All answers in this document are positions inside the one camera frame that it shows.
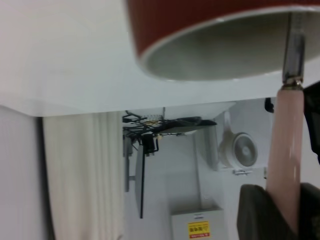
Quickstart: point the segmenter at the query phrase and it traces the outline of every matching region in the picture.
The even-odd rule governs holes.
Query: yellow warning label
[[[188,223],[189,239],[210,237],[210,226],[208,221]]]

